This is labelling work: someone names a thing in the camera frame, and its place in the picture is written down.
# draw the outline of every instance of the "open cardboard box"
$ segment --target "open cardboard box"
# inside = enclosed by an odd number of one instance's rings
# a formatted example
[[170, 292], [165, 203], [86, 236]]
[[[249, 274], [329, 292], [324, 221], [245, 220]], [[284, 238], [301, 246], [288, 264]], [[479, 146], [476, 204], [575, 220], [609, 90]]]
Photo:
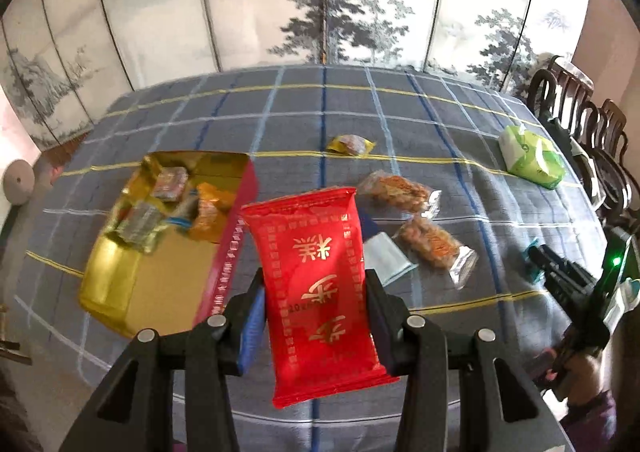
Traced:
[[[236, 195], [216, 242], [195, 241], [170, 225], [159, 234], [155, 250], [143, 254], [117, 235], [122, 210], [149, 198], [163, 167], [187, 168], [188, 187], [205, 181]], [[187, 331], [220, 313], [242, 242], [239, 210], [256, 194], [257, 180], [248, 155], [205, 151], [146, 155], [95, 242], [80, 288], [80, 304], [127, 337], [147, 327], [161, 335]], [[174, 206], [165, 204], [164, 213]]]

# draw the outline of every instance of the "black device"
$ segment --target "black device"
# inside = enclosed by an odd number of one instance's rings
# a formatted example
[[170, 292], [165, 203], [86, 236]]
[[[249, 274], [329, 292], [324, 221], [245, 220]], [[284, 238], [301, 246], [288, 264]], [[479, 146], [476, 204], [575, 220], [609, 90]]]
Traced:
[[[544, 274], [545, 288], [572, 322], [553, 362], [545, 363], [543, 356], [540, 364], [529, 365], [538, 388], [550, 388], [559, 401], [567, 397], [574, 381], [564, 368], [567, 360], [577, 352], [597, 356], [609, 343], [611, 335], [605, 318], [623, 279], [630, 242], [630, 235], [623, 229], [609, 229], [599, 279], [580, 264], [560, 257], [547, 245], [531, 246], [527, 251], [530, 262]], [[551, 380], [548, 370], [555, 373]]]
[[[490, 329], [444, 333], [411, 315], [366, 271], [367, 311], [380, 362], [408, 376], [396, 452], [447, 449], [447, 376], [460, 374], [461, 452], [573, 450], [525, 371]], [[246, 293], [191, 331], [159, 336], [144, 329], [116, 360], [68, 432], [61, 452], [169, 452], [172, 373], [185, 371], [189, 452], [236, 452], [226, 375], [241, 376], [265, 325], [258, 269]]]

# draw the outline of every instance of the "chinese character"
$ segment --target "chinese character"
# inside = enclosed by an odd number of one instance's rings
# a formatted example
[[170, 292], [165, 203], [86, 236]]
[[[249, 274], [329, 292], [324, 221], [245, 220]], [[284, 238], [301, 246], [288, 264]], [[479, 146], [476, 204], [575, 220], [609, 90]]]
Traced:
[[340, 335], [346, 333], [346, 330], [341, 329], [342, 323], [340, 323], [340, 320], [345, 318], [344, 315], [338, 315], [338, 317], [332, 318], [329, 322], [325, 322], [316, 330], [315, 334], [309, 337], [309, 340], [321, 340], [326, 344], [339, 340]]
[[337, 275], [335, 274], [327, 275], [318, 282], [313, 283], [309, 288], [309, 293], [303, 293], [301, 299], [311, 299], [311, 302], [324, 304], [324, 299], [330, 299], [332, 293], [336, 293], [338, 291], [337, 286], [334, 288], [335, 285], [331, 282], [331, 280], [336, 277]]
[[323, 240], [322, 234], [318, 234], [318, 241], [316, 241], [316, 236], [300, 239], [294, 238], [293, 240], [296, 242], [293, 247], [300, 253], [303, 263], [306, 263], [307, 257], [311, 257], [312, 261], [316, 260], [316, 256], [320, 257], [322, 260], [326, 260], [327, 257], [329, 257], [329, 250], [331, 250], [331, 247], [329, 246], [329, 243], [331, 242], [330, 237]]

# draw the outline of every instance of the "green tissue package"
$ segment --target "green tissue package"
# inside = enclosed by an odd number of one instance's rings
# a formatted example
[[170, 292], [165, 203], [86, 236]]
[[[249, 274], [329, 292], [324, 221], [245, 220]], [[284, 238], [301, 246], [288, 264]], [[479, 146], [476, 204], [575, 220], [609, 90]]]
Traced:
[[527, 131], [524, 125], [508, 125], [498, 138], [507, 171], [553, 190], [564, 178], [562, 155], [553, 142]]

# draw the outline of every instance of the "plaid tablecloth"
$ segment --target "plaid tablecloth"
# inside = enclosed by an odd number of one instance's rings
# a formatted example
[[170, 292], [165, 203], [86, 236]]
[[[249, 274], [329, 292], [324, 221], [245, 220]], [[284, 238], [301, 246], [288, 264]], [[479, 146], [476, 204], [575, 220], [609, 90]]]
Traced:
[[[557, 340], [567, 320], [525, 280], [523, 249], [538, 238], [596, 272], [606, 242], [571, 171], [555, 191], [505, 172], [497, 138], [506, 125], [520, 123], [545, 134], [511, 97], [449, 78], [362, 67], [265, 68], [134, 92], [114, 103], [47, 196], [22, 265], [14, 318], [65, 368], [97, 384], [126, 345], [76, 300], [105, 212], [146, 153], [237, 151], [254, 157], [260, 199], [356, 185], [376, 169], [444, 191], [437, 220], [478, 252], [471, 278], [456, 291], [445, 275], [421, 265], [388, 291], [444, 329], [493, 329], [525, 360]], [[376, 142], [372, 154], [355, 159], [323, 152], [345, 133]], [[398, 227], [397, 212], [359, 206], [389, 232]], [[248, 237], [232, 293], [247, 288], [258, 266]], [[265, 334], [250, 372], [229, 380], [241, 449], [392, 449], [404, 382], [285, 410], [271, 405], [273, 384]], [[451, 384], [455, 409], [455, 378]], [[184, 438], [183, 394], [178, 374], [177, 438]]]

